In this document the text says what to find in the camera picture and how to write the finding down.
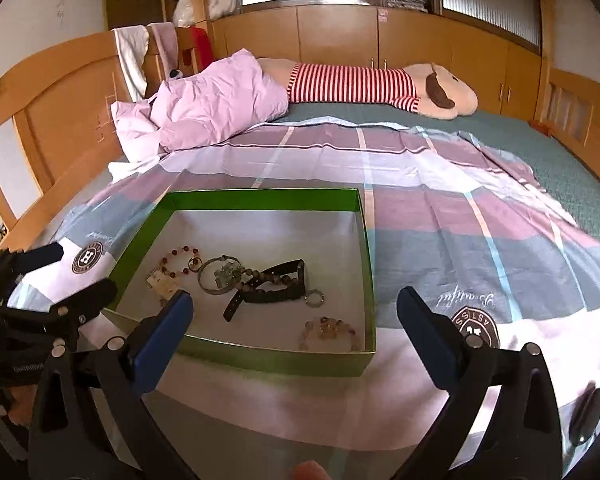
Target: metal screw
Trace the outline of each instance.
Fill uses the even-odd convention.
[[[66,347],[64,345],[54,346],[54,348],[51,351],[51,355],[53,357],[62,357],[65,351]]]
[[[113,351],[120,350],[124,345],[125,338],[120,336],[112,337],[107,341],[107,348]]]
[[[525,349],[531,355],[540,355],[540,347],[536,343],[527,343]]]
[[[480,348],[484,344],[482,338],[475,334],[469,334],[464,340],[471,348]]]

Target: red and white striped shirt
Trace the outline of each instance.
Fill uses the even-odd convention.
[[[380,103],[418,111],[413,79],[399,68],[298,63],[286,92],[291,103]]]

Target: black oval object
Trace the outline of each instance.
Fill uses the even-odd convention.
[[[581,446],[591,438],[600,421],[600,388],[586,392],[569,425],[569,441]]]

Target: white wall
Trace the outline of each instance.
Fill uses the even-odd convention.
[[[554,65],[600,83],[600,14],[590,0],[556,0]]]
[[[0,78],[40,50],[103,30],[103,0],[3,0]],[[11,121],[0,126],[0,186],[17,217],[40,196]]]

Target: ring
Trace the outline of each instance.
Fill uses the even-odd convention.
[[[189,270],[191,272],[200,272],[200,269],[202,268],[202,258],[199,257],[195,257],[189,260]]]
[[[313,288],[304,295],[304,302],[312,308],[317,308],[324,303],[324,294],[317,288]]]
[[[236,282],[228,283],[227,285],[222,286],[220,288],[206,288],[206,286],[204,286],[202,284],[202,272],[206,269],[206,267],[209,264],[211,264],[213,262],[225,262],[227,260],[233,260],[234,262],[236,262],[238,264],[238,267],[242,266],[242,264],[240,263],[240,260],[238,260],[238,258],[234,258],[233,256],[227,256],[226,254],[223,254],[222,256],[218,256],[217,258],[211,258],[210,260],[207,260],[198,269],[198,284],[200,285],[200,288],[202,290],[204,290],[207,294],[211,294],[213,296],[220,296],[221,294],[226,294],[230,290],[233,290],[235,288]]]

